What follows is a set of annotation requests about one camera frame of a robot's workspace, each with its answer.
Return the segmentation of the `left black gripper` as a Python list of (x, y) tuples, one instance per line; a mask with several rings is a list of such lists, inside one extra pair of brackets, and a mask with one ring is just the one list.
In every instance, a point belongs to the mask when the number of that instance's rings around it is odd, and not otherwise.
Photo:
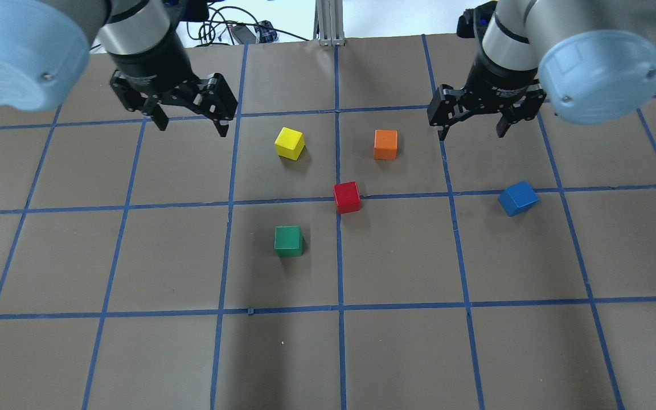
[(162, 105), (181, 106), (211, 119), (226, 138), (239, 102), (222, 73), (196, 75), (178, 38), (161, 40), (140, 54), (108, 55), (116, 65), (109, 85), (126, 110), (149, 116), (164, 132), (169, 117)]

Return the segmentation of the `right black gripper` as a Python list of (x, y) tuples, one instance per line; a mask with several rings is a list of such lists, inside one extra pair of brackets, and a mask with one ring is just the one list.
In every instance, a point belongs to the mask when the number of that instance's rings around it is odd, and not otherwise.
[(427, 109), (428, 123), (439, 127), (439, 141), (445, 142), (452, 125), (474, 115), (499, 113), (495, 132), (503, 138), (512, 125), (535, 119), (544, 104), (547, 94), (536, 73), (536, 68), (520, 72), (502, 68), (477, 55), (463, 87), (441, 84), (436, 88)]

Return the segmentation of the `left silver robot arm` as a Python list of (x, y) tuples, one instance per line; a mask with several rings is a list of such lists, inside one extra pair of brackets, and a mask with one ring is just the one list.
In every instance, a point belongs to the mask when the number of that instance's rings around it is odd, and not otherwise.
[(193, 72), (175, 31), (180, 17), (161, 1), (0, 1), (0, 105), (44, 112), (62, 104), (99, 42), (125, 110), (166, 130), (163, 107), (184, 107), (226, 137), (239, 102), (221, 73)]

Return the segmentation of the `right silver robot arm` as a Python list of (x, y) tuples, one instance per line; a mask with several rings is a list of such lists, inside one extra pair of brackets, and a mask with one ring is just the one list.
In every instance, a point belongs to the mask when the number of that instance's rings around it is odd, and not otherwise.
[(439, 85), (429, 103), (440, 140), (474, 115), (500, 114), (502, 138), (546, 100), (590, 125), (656, 95), (656, 1), (490, 1), (465, 10), (456, 34), (478, 50), (464, 86)]

